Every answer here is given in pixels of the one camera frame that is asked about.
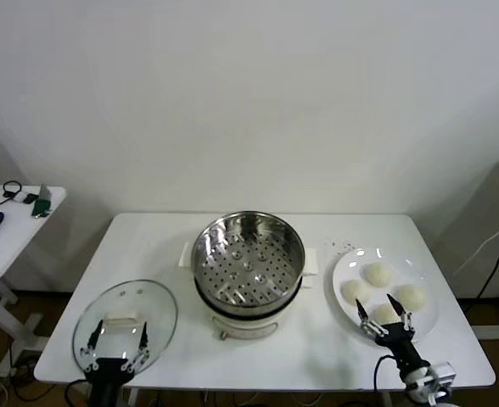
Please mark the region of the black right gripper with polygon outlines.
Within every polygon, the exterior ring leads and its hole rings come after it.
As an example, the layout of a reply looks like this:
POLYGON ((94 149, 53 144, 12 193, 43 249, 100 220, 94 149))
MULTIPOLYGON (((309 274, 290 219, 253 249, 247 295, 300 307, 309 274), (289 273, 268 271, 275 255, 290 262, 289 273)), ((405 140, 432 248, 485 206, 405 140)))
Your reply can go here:
POLYGON ((361 320, 360 328, 367 337, 375 339, 374 342, 377 345, 387 348, 392 353, 401 374, 409 374, 418 369, 429 367, 430 363, 419 355, 412 343, 415 332, 412 325, 412 314, 406 312, 403 305, 391 294, 388 293, 387 298, 403 324, 387 324, 383 328, 369 318, 357 298, 356 307, 361 320))

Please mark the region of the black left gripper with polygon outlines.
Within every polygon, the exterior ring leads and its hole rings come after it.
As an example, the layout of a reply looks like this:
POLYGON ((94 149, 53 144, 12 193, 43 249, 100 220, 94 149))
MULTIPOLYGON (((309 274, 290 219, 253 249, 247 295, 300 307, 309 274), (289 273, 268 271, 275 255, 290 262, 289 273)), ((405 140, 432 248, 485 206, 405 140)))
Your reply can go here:
POLYGON ((137 352, 128 360, 98 357, 98 340, 103 333, 103 320, 93 325, 83 320, 78 322, 78 365, 92 386, 88 405, 113 407, 116 406, 121 387, 143 370, 149 360, 147 323, 143 324, 137 352))

